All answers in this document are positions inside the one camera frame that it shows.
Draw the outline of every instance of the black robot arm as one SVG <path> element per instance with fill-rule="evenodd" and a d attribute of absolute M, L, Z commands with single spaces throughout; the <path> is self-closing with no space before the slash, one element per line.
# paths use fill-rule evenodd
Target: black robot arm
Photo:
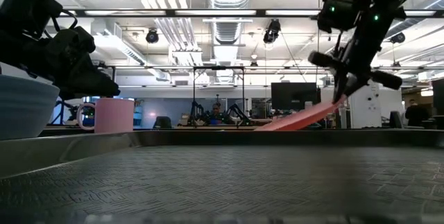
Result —
<path fill-rule="evenodd" d="M 74 22 L 60 30 L 56 18 L 70 15 Z M 49 20 L 57 30 L 45 30 Z M 64 100 L 82 96 L 116 96 L 119 86 L 101 73 L 89 54 L 94 38 L 55 0 L 4 0 L 0 6 L 0 62 L 23 69 L 30 76 L 52 80 Z"/>
<path fill-rule="evenodd" d="M 341 34 L 356 28 L 352 38 L 343 48 L 336 45 L 332 55 L 313 52 L 309 61 L 329 67 L 334 75 L 334 98 L 337 102 L 344 94 L 349 96 L 367 85 L 369 79 L 391 89 L 399 89 L 402 79 L 382 71 L 372 71 L 370 64 L 381 49 L 393 20 L 405 19 L 402 4 L 406 0 L 324 0 L 319 13 L 318 27 Z"/>

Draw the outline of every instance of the monitor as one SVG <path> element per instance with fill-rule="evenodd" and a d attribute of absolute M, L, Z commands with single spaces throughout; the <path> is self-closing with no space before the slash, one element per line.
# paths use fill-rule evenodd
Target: monitor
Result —
<path fill-rule="evenodd" d="M 316 83 L 271 83 L 271 107 L 275 110 L 303 110 L 318 103 Z"/>

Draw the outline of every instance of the floor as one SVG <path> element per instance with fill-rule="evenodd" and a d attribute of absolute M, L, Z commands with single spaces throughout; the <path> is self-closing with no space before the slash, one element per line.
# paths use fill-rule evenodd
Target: floor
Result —
<path fill-rule="evenodd" d="M 443 152 L 133 148 L 0 180 L 0 214 L 444 213 Z"/>

